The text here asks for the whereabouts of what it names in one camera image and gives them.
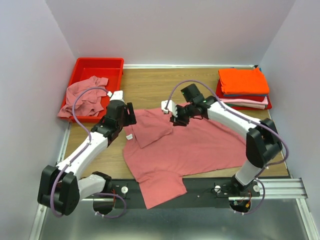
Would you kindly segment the salmon pink t-shirt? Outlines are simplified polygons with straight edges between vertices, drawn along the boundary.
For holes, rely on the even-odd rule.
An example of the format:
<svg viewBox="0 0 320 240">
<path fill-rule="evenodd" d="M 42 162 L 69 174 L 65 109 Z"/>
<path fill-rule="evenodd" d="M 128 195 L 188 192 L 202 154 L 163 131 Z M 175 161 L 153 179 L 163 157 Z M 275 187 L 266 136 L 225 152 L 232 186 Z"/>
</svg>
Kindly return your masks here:
<svg viewBox="0 0 320 240">
<path fill-rule="evenodd" d="M 124 128 L 124 160 L 141 185 L 184 176 L 241 167 L 245 141 L 213 120 L 191 119 L 173 126 L 160 108 L 135 110 L 136 124 Z"/>
</svg>

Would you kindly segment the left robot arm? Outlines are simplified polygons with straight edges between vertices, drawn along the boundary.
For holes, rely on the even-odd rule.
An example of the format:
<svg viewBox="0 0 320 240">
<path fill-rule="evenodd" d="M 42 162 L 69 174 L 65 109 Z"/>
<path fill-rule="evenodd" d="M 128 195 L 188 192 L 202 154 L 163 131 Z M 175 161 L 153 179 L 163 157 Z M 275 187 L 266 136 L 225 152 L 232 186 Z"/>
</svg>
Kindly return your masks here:
<svg viewBox="0 0 320 240">
<path fill-rule="evenodd" d="M 51 208 L 56 217 L 68 216 L 79 201 L 95 195 L 112 199 L 123 198 L 113 189 L 112 178 L 102 172 L 93 172 L 83 178 L 89 164 L 119 136 L 124 127 L 137 123 L 131 102 L 111 100 L 106 115 L 87 131 L 84 142 L 56 166 L 47 165 L 41 173 L 37 202 Z"/>
</svg>

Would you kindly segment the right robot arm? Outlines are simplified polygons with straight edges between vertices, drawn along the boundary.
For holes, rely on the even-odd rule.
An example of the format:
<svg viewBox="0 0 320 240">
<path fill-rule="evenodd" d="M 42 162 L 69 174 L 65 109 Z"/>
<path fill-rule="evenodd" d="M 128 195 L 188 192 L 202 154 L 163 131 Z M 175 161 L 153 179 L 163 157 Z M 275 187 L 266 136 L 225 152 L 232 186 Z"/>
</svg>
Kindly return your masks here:
<svg viewBox="0 0 320 240">
<path fill-rule="evenodd" d="M 174 126 L 185 127 L 191 118 L 202 117 L 228 127 L 244 139 L 246 160 L 226 187 L 227 192 L 239 196 L 267 167 L 273 165 L 272 159 L 287 145 L 271 119 L 261 120 L 245 115 L 223 103 L 214 92 L 204 97 L 197 83 L 192 80 L 181 90 L 186 105 L 176 104 L 169 97 L 161 102 L 161 110 L 171 115 L 170 121 Z"/>
</svg>

